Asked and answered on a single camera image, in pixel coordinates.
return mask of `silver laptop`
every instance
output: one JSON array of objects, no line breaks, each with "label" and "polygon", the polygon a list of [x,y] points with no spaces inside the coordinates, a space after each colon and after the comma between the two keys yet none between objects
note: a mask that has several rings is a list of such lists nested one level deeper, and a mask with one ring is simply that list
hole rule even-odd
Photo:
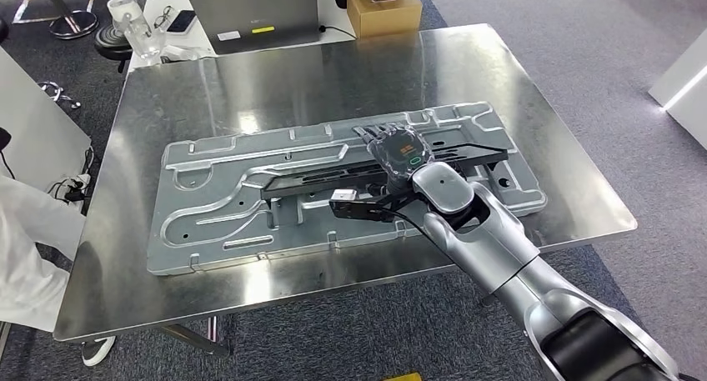
[{"label": "silver laptop", "polygon": [[216,54],[317,42],[317,0],[189,0]]}]

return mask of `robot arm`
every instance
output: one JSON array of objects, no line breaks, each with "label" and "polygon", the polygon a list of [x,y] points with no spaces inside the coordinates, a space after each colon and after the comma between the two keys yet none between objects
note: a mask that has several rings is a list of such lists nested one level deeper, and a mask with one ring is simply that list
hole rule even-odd
[{"label": "robot arm", "polygon": [[[391,221],[390,214],[411,194],[426,202],[427,236],[507,308],[548,379],[678,379],[675,361],[643,329],[554,271],[525,237],[522,223],[486,187],[467,182],[447,163],[435,162],[412,128],[389,124],[354,131],[388,173],[391,196],[401,196],[403,203],[390,197],[356,202],[355,191],[337,191],[330,201],[334,215]],[[391,203],[391,209],[382,202]],[[471,221],[478,226],[459,231]]]}]

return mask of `plastic bottle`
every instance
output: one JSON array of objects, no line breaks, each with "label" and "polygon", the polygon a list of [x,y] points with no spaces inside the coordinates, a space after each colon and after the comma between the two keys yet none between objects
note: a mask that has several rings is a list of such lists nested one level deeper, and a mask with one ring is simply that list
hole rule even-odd
[{"label": "plastic bottle", "polygon": [[138,56],[150,59],[162,52],[166,39],[164,31],[148,23],[138,1],[109,0],[108,11],[113,17],[113,26],[125,35]]}]

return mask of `yellow tag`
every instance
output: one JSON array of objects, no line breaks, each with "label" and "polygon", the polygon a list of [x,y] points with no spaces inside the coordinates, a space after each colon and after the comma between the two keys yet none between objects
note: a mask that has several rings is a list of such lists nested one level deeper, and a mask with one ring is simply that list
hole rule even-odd
[{"label": "yellow tag", "polygon": [[422,377],[420,377],[418,373],[410,373],[395,378],[388,378],[385,381],[422,381]]},{"label": "yellow tag", "polygon": [[253,30],[253,33],[269,33],[270,31],[274,31],[275,27],[262,27],[262,28],[255,28]]}]

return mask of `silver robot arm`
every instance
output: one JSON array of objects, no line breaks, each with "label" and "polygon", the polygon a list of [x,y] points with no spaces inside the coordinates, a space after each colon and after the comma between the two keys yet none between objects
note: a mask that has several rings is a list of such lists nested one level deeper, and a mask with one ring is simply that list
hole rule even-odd
[{"label": "silver robot arm", "polygon": [[[677,364],[658,343],[554,271],[525,237],[521,222],[483,185],[468,183],[441,162],[418,168],[412,183],[429,203],[426,232],[508,309],[548,379],[678,379]],[[449,220],[460,215],[479,225],[457,232]]]}]

